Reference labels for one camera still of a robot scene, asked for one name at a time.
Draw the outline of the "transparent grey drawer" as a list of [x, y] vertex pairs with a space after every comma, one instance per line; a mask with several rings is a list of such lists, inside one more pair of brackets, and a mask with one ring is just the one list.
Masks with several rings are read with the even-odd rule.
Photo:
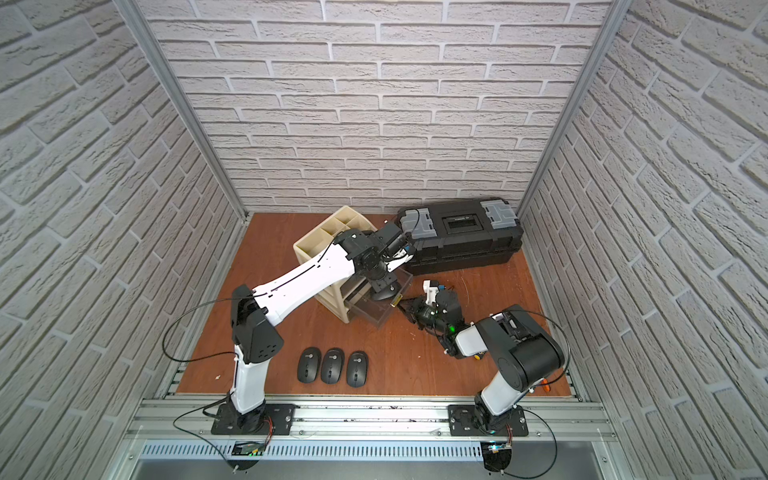
[[379, 299], [370, 282], [364, 277], [353, 276], [352, 280], [360, 279], [354, 290], [351, 290], [344, 300], [351, 320], [364, 320], [376, 328], [381, 328], [397, 309], [405, 297], [413, 281], [413, 275], [398, 269], [394, 272], [396, 281], [382, 293], [389, 292], [391, 296]]

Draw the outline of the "beige drawer organizer cabinet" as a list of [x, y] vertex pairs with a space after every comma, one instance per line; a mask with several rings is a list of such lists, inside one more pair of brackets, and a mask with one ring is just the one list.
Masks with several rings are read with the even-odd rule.
[[[331, 246], [329, 251], [327, 248], [339, 234], [350, 229], [363, 232], [376, 231], [377, 227], [353, 208], [343, 206], [294, 243], [293, 250], [299, 264], [313, 262], [322, 255], [325, 255], [323, 263], [329, 262], [328, 257], [338, 257], [341, 252], [338, 246]], [[348, 276], [339, 279], [317, 293], [314, 298], [341, 322], [348, 324], [352, 314], [345, 304], [345, 299], [354, 288], [361, 286], [363, 281], [363, 277]]]

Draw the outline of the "black computer mouse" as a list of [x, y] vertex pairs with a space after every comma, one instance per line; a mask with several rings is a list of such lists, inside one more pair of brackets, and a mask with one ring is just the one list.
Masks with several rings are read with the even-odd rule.
[[371, 299], [373, 301], [385, 301], [394, 298], [398, 292], [400, 291], [401, 287], [400, 284], [395, 282], [390, 284], [389, 286], [379, 290], [374, 291], [371, 294]]
[[331, 348], [323, 356], [321, 363], [320, 376], [321, 380], [325, 384], [336, 384], [340, 381], [343, 367], [344, 367], [345, 354], [340, 348]]
[[308, 347], [302, 351], [297, 365], [297, 379], [309, 384], [317, 379], [321, 365], [321, 351], [317, 347]]
[[353, 352], [348, 359], [346, 382], [352, 388], [361, 388], [367, 382], [369, 359], [364, 351]]

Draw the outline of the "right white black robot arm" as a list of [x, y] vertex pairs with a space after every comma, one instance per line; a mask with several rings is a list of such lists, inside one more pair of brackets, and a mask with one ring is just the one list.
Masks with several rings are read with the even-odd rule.
[[427, 281], [423, 295], [402, 300], [398, 308], [410, 323], [434, 336], [446, 355], [456, 359], [488, 355], [496, 365], [497, 373], [471, 405], [448, 408], [454, 436], [525, 435], [519, 403], [535, 388], [549, 386], [548, 377], [569, 366], [570, 347], [561, 346], [537, 323], [537, 312], [519, 305], [468, 323], [457, 293]]

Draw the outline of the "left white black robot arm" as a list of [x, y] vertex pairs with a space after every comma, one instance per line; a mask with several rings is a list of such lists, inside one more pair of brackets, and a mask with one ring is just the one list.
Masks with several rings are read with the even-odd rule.
[[233, 292], [231, 304], [234, 378], [214, 417], [214, 435], [257, 433], [266, 424], [265, 382], [271, 359], [284, 345], [277, 326], [296, 308], [327, 287], [362, 276], [386, 299], [397, 282], [394, 271], [413, 258], [416, 248], [400, 227], [376, 231], [349, 228], [336, 234], [320, 253], [277, 279]]

